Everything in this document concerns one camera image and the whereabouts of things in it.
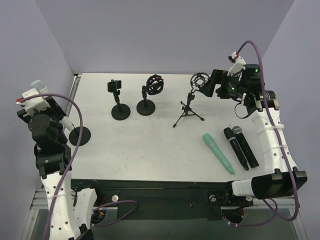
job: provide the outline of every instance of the gray floor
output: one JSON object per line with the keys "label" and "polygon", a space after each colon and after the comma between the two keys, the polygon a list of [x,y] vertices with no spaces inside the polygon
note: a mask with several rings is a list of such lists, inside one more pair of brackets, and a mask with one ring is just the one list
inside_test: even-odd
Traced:
{"label": "gray floor", "polygon": [[[279,210],[289,216],[288,209]],[[260,223],[270,218],[268,209],[249,209],[246,223]],[[40,210],[32,240],[42,236],[48,210]],[[228,226],[224,220],[122,220],[108,227],[92,227],[95,240],[297,240],[292,222],[276,217],[259,227]]]}

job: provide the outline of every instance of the white microphone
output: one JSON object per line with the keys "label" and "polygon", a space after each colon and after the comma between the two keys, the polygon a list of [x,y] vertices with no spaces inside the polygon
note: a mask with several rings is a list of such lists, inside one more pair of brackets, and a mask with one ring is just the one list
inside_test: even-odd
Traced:
{"label": "white microphone", "polygon": [[[40,94],[48,94],[49,89],[47,87],[47,85],[45,85],[42,81],[40,80],[35,80],[30,84],[30,87],[33,89],[37,89],[37,91]],[[60,121],[60,123],[67,128],[69,131],[72,131],[75,126],[74,124],[69,120],[69,118],[67,116],[63,117],[63,119]]]}

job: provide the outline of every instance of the microphone head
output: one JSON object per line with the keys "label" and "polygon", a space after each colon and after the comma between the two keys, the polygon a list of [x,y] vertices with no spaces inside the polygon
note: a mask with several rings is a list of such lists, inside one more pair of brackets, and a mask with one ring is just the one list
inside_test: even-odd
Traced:
{"label": "microphone head", "polygon": [[229,140],[230,138],[235,138],[235,137],[236,137],[235,134],[234,134],[234,132],[231,130],[230,127],[227,127],[227,128],[225,128],[225,129],[223,129],[223,133],[224,133],[226,139],[228,139],[228,140]]}
{"label": "microphone head", "polygon": [[42,81],[40,80],[35,80],[30,84],[30,87],[33,89],[37,89],[39,93],[45,94],[48,93],[47,85],[45,85]]}
{"label": "microphone head", "polygon": [[203,135],[202,139],[207,146],[210,146],[211,144],[215,143],[215,140],[209,133],[206,133],[205,135]]}
{"label": "microphone head", "polygon": [[239,126],[234,126],[232,128],[232,131],[234,132],[234,134],[240,134],[240,133],[242,133],[242,128]]}

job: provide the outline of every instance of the black microphone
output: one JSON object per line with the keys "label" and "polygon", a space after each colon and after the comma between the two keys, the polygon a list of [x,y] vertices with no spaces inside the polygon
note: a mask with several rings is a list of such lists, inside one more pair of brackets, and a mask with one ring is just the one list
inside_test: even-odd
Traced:
{"label": "black microphone", "polygon": [[235,138],[237,139],[237,141],[243,151],[243,154],[245,155],[248,163],[250,164],[250,167],[252,169],[258,167],[259,163],[257,162],[257,159],[256,159],[254,153],[252,152],[244,134],[242,133],[242,128],[239,126],[234,126],[232,128],[232,131],[234,132]]}
{"label": "black microphone", "polygon": [[239,143],[236,139],[236,136],[234,134],[234,132],[231,130],[230,127],[227,127],[223,130],[223,133],[226,137],[226,139],[229,141],[229,143],[232,146],[233,151],[235,152],[239,162],[241,163],[241,165],[243,166],[243,168],[245,170],[249,170],[248,164],[247,164],[247,160],[245,155],[243,154],[241,147],[239,146]]}

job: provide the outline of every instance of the tripod leg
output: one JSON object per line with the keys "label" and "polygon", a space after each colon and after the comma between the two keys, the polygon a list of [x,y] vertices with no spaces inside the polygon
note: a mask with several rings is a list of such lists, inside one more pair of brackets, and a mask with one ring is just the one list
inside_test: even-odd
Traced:
{"label": "tripod leg", "polygon": [[180,119],[186,116],[184,114],[185,113],[182,113],[181,116],[179,117],[178,121],[176,121],[176,123],[173,125],[174,128],[177,126],[177,123],[180,121]]}
{"label": "tripod leg", "polygon": [[189,110],[189,112],[192,112],[192,113],[193,113],[193,115],[196,115],[198,118],[200,118],[200,120],[201,120],[201,121],[204,121],[204,120],[205,120],[203,117],[199,116],[199,115],[198,115],[198,114],[196,114],[194,111]]}

